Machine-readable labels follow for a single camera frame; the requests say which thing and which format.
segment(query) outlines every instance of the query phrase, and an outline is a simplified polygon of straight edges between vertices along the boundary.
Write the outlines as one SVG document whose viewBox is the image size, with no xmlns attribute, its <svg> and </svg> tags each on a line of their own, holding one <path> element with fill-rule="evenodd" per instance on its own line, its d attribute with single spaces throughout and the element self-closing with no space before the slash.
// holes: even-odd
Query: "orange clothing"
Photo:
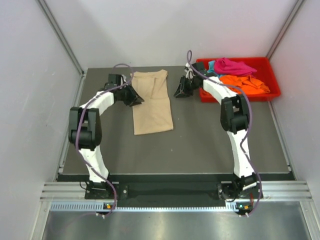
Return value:
<svg viewBox="0 0 320 240">
<path fill-rule="evenodd" d="M 265 85 L 263 81 L 254 78 L 253 76 L 233 76 L 233 75 L 224 75 L 220 77 L 220 81 L 224 84 L 234 85 L 241 88 L 245 94 L 254 95 L 254 94 L 268 94 L 270 89 Z M 230 87 L 230 89 L 238 94 L 241 94 L 240 91 Z"/>
</svg>

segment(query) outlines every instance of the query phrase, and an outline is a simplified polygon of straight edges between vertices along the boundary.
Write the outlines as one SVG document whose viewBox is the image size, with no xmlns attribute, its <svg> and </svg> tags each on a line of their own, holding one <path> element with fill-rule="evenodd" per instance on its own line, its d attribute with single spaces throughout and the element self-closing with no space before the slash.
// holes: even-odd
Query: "red plastic bin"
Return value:
<svg viewBox="0 0 320 240">
<path fill-rule="evenodd" d="M 209 62 L 216 60 L 218 58 L 199 58 L 196 60 L 197 63 L 203 62 L 205 69 L 209 68 Z M 247 95 L 251 102 L 266 102 L 271 101 L 272 99 L 279 97 L 281 95 L 281 91 L 279 85 L 277 83 L 277 79 L 275 77 L 274 71 L 270 65 L 269 60 L 266 57 L 234 57 L 229 58 L 235 62 L 244 62 L 246 65 L 257 70 L 253 76 L 256 79 L 261 80 L 265 83 L 266 86 L 269 87 L 270 93 L 264 94 L 251 94 Z M 214 99 L 210 93 L 206 92 L 202 88 L 199 89 L 201 102 L 203 103 L 216 103 L 217 100 Z"/>
</svg>

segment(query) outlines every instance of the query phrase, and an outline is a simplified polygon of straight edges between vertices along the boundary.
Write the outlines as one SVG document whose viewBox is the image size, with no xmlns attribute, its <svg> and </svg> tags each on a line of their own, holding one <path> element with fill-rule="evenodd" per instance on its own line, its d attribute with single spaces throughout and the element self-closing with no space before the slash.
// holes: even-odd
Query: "metal floor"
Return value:
<svg viewBox="0 0 320 240">
<path fill-rule="evenodd" d="M 234 158 L 229 137 L 220 124 L 220 105 L 202 103 L 198 91 L 193 97 L 173 97 L 183 66 L 135 67 L 139 72 L 168 71 L 174 130 L 134 135 L 132 109 L 122 102 L 102 116 L 101 153 L 112 174 L 196 174 L 232 173 Z M 105 85 L 111 68 L 90 68 L 80 104 L 86 103 Z M 127 68 L 115 73 L 129 75 Z M 288 167 L 267 102 L 253 102 L 253 125 L 248 143 L 252 162 L 261 173 L 287 173 Z M 63 174 L 87 174 L 88 170 L 70 145 Z"/>
<path fill-rule="evenodd" d="M 261 202 L 250 218 L 233 212 L 114 212 L 105 220 L 78 218 L 83 214 L 50 212 L 43 240 L 311 239 L 299 202 Z"/>
</svg>

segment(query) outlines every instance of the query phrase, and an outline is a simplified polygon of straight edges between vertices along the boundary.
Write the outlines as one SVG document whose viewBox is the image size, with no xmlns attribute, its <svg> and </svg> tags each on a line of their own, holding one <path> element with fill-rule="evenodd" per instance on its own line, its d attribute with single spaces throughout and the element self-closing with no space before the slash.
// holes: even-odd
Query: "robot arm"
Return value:
<svg viewBox="0 0 320 240">
<path fill-rule="evenodd" d="M 214 73 L 207 73 L 202 62 L 192 65 L 199 72 L 214 80 L 203 80 L 197 76 L 187 63 L 185 65 L 186 75 L 180 79 L 180 84 L 175 92 L 176 98 L 185 98 L 193 95 L 193 90 L 203 87 L 210 93 L 221 105 L 221 125 L 227 132 L 232 146 L 235 180 L 233 188 L 237 192 L 242 192 L 253 188 L 257 185 L 257 179 L 253 168 L 251 167 L 245 153 L 240 147 L 240 143 L 247 133 L 249 124 L 249 109 L 243 95 L 239 95 L 226 86 L 219 85 L 221 81 Z M 249 156 L 247 139 L 243 142 L 242 147 Z"/>
<path fill-rule="evenodd" d="M 81 123 L 79 153 L 90 165 L 87 164 L 86 166 L 89 171 L 89 180 L 93 183 L 101 183 L 104 182 L 104 180 L 95 174 L 92 169 L 105 179 L 107 179 L 109 175 L 100 151 L 100 143 L 102 140 L 100 115 L 116 101 L 123 101 L 125 105 L 130 107 L 144 102 L 131 85 L 112 90 L 122 85 L 123 82 L 125 82 L 125 78 L 123 75 L 109 74 L 108 82 L 104 85 L 104 88 L 98 91 L 92 98 L 94 101 L 87 107 L 84 121 Z M 76 143 L 82 111 L 92 99 L 79 107 L 72 107 L 70 109 L 68 138 L 72 144 Z"/>
</svg>

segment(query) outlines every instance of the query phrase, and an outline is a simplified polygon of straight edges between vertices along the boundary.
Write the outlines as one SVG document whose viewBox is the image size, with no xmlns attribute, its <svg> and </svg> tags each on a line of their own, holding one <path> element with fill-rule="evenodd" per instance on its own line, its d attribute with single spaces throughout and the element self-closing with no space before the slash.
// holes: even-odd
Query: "teal cloth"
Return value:
<svg viewBox="0 0 320 240">
<path fill-rule="evenodd" d="M 225 74 L 218 74 L 218 73 L 216 73 L 215 72 L 215 60 L 213 60 L 213 61 L 210 61 L 208 64 L 209 64 L 209 69 L 208 69 L 208 73 L 214 73 L 218 78 L 220 78 L 220 77 L 222 77 L 222 76 L 224 76 Z"/>
</svg>

